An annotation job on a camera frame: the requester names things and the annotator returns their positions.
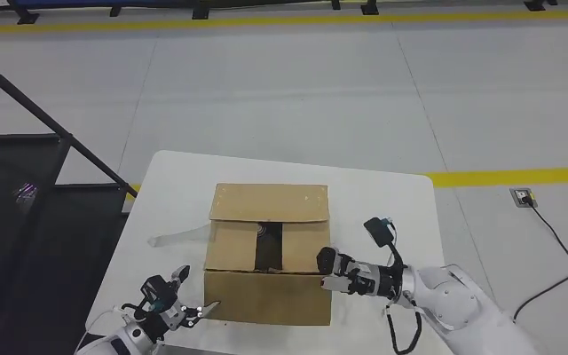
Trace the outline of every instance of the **yellow stripe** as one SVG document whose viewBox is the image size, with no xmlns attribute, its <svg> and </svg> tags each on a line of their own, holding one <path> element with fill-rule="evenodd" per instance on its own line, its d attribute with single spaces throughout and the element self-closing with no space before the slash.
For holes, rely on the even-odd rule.
<svg viewBox="0 0 568 355">
<path fill-rule="evenodd" d="M 434 187 L 438 188 L 568 184 L 568 168 L 429 172 L 419 175 L 431 178 Z M 140 190 L 140 185 L 133 187 Z"/>
<path fill-rule="evenodd" d="M 243 19 L 162 20 L 140 22 L 83 22 L 35 25 L 2 25 L 0 34 L 75 31 L 124 31 L 191 28 L 226 28 L 273 25 L 342 25 L 382 22 L 456 22 L 497 20 L 567 20 L 568 11 L 546 12 L 481 12 L 481 13 L 416 13 L 406 15 L 329 15 L 301 17 L 254 17 Z"/>
</svg>

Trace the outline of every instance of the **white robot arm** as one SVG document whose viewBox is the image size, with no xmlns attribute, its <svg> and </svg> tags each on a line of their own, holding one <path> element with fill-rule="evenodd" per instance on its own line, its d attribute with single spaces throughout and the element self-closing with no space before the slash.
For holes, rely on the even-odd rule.
<svg viewBox="0 0 568 355">
<path fill-rule="evenodd" d="M 528 335 L 504 314 L 483 290 L 458 266 L 420 270 L 405 265 L 393 245 L 387 219 L 372 218 L 364 223 L 376 244 L 388 246 L 394 256 L 391 266 L 358 262 L 335 248 L 323 248 L 318 256 L 324 289 L 390 300 L 387 318 L 392 345 L 397 355 L 414 350 L 422 332 L 422 319 L 434 328 L 456 355 L 538 355 Z M 178 289 L 189 274 L 182 266 L 166 282 L 161 276 L 149 278 L 141 291 L 144 299 L 133 308 L 134 318 L 113 335 L 83 347 L 79 355 L 145 355 L 170 330 L 193 327 L 219 302 L 189 308 L 178 301 Z M 410 346 L 399 350 L 390 315 L 391 304 L 414 309 L 417 331 Z"/>
<path fill-rule="evenodd" d="M 139 305 L 124 304 L 122 309 L 134 310 L 134 319 L 115 334 L 100 338 L 82 347 L 78 355 L 147 355 L 165 334 L 179 327 L 194 327 L 207 317 L 220 303 L 190 308 L 178 300 L 178 290 L 189 275 L 189 265 L 184 265 L 171 274 L 166 282 L 155 275 L 146 280 L 142 288 L 144 298 Z"/>
<path fill-rule="evenodd" d="M 390 300 L 387 317 L 394 351 L 410 353 L 420 337 L 422 320 L 434 328 L 456 355 L 537 355 L 528 335 L 504 314 L 460 267 L 429 267 L 415 270 L 404 265 L 392 244 L 386 219 L 372 218 L 364 226 L 379 247 L 387 245 L 394 264 L 361 263 L 335 248 L 318 254 L 319 271 L 329 275 L 322 287 L 332 291 L 383 296 Z M 399 350 L 392 326 L 390 305 L 414 308 L 418 330 L 406 350 Z"/>
</svg>

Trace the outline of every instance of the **black wire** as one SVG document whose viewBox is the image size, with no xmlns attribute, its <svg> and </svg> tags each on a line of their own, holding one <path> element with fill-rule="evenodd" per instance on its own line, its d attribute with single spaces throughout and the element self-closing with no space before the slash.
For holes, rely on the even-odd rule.
<svg viewBox="0 0 568 355">
<path fill-rule="evenodd" d="M 552 228 L 552 225 L 549 225 L 547 220 L 544 219 L 543 216 L 540 215 L 539 211 L 536 210 L 536 208 L 534 207 L 534 205 L 531 206 L 531 209 L 534 211 L 534 213 L 536 213 L 536 215 L 542 220 L 542 222 L 544 222 L 545 225 L 547 225 L 548 228 L 550 228 L 550 231 L 554 234 L 554 237 L 556 238 L 556 241 L 558 242 L 558 244 L 560 244 L 560 246 L 562 247 L 562 249 L 564 249 L 564 253 L 566 253 L 566 255 L 568 255 L 568 249 L 566 249 L 566 247 L 564 246 L 564 244 L 562 243 L 562 241 L 560 241 L 560 238 L 558 238 L 558 234 L 556 234 L 556 231 L 554 230 L 554 228 Z"/>
<path fill-rule="evenodd" d="M 566 255 L 568 255 L 568 249 L 566 249 L 566 247 L 564 246 L 564 244 L 562 243 L 562 241 L 560 241 L 560 238 L 558 238 L 558 234 L 556 234 L 556 231 L 554 230 L 554 228 L 552 228 L 552 225 L 550 225 L 546 219 L 544 219 L 544 217 L 539 213 L 539 211 L 534 207 L 534 203 L 533 200 L 530 199 L 528 202 L 529 206 L 531 206 L 531 209 L 536 213 L 536 215 L 540 218 L 540 220 L 542 220 L 542 222 L 544 222 L 545 225 L 547 225 L 547 227 L 550 229 L 550 231 L 554 234 L 556 241 L 558 242 L 558 244 L 560 244 L 560 246 L 562 247 L 562 249 L 564 250 L 564 253 L 566 253 Z M 550 286 L 549 288 L 539 292 L 538 294 L 532 296 L 531 298 L 527 299 L 526 301 L 523 302 L 523 304 L 521 304 L 518 308 L 517 311 L 515 312 L 515 315 L 513 316 L 513 320 L 517 320 L 517 316 L 518 314 L 523 310 L 523 308 L 525 308 L 530 302 L 534 301 L 535 299 L 539 298 L 540 296 L 546 294 L 547 292 L 553 290 L 554 288 L 557 288 L 558 286 L 562 285 L 563 283 L 565 283 L 566 281 L 568 281 L 568 277 L 558 281 L 557 283 L 555 283 L 554 285 Z"/>
<path fill-rule="evenodd" d="M 568 281 L 568 277 L 565 279 L 562 279 L 560 281 L 558 281 L 557 283 L 555 283 L 554 285 L 550 286 L 549 288 L 545 289 L 544 291 L 539 292 L 538 294 L 532 296 L 531 298 L 527 299 L 526 301 L 523 302 L 523 304 L 521 304 L 520 307 L 517 308 L 517 311 L 515 312 L 515 315 L 513 316 L 513 320 L 517 320 L 517 316 L 518 314 L 521 312 L 521 310 L 528 305 L 530 302 L 532 302 L 534 299 L 546 294 L 547 292 L 549 292 L 550 290 L 562 285 L 563 283 L 565 283 L 566 281 Z"/>
<path fill-rule="evenodd" d="M 416 307 L 416 302 L 414 300 L 410 301 L 410 303 Z M 414 333 L 414 337 L 412 342 L 405 350 L 399 350 L 397 346 L 397 335 L 394 331 L 394 325 L 392 324 L 392 317 L 389 313 L 387 313 L 387 320 L 389 321 L 389 329 L 390 329 L 390 339 L 392 340 L 392 349 L 394 350 L 397 355 L 407 355 L 411 353 L 416 345 L 418 344 L 418 339 L 420 339 L 420 334 L 422 333 L 422 317 L 420 316 L 419 312 L 416 313 L 416 333 Z"/>
</svg>

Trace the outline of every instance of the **floor outlet box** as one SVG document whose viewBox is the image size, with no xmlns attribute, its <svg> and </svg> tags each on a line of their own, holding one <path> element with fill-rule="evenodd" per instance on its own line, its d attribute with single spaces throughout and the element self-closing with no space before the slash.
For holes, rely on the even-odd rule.
<svg viewBox="0 0 568 355">
<path fill-rule="evenodd" d="M 531 206 L 529 206 L 528 203 L 523 202 L 523 197 L 525 197 L 525 196 L 530 196 L 531 199 L 532 199 L 533 206 L 538 207 L 538 204 L 536 203 L 536 200 L 534 199 L 533 191 L 531 191 L 530 188 L 528 188 L 528 187 L 511 187 L 509 190 L 511 191 L 511 195 L 513 196 L 513 201 L 515 201 L 515 204 L 517 205 L 517 207 L 520 207 L 522 209 L 531 207 Z"/>
</svg>

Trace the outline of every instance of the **white floor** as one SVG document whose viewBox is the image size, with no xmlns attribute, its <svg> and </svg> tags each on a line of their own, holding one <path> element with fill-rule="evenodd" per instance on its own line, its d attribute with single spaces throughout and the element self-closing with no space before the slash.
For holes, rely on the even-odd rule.
<svg viewBox="0 0 568 355">
<path fill-rule="evenodd" d="M 568 166 L 561 22 L 2 35 L 0 47 L 2 74 L 131 183 L 160 149 L 411 173 Z M 0 117 L 0 133 L 48 131 L 4 93 Z M 79 154 L 59 179 L 101 181 Z M 531 187 L 568 242 L 568 187 Z M 508 186 L 436 197 L 446 261 L 500 306 L 567 273 Z M 549 354 L 568 346 L 567 297 L 568 284 L 519 317 Z"/>
</svg>

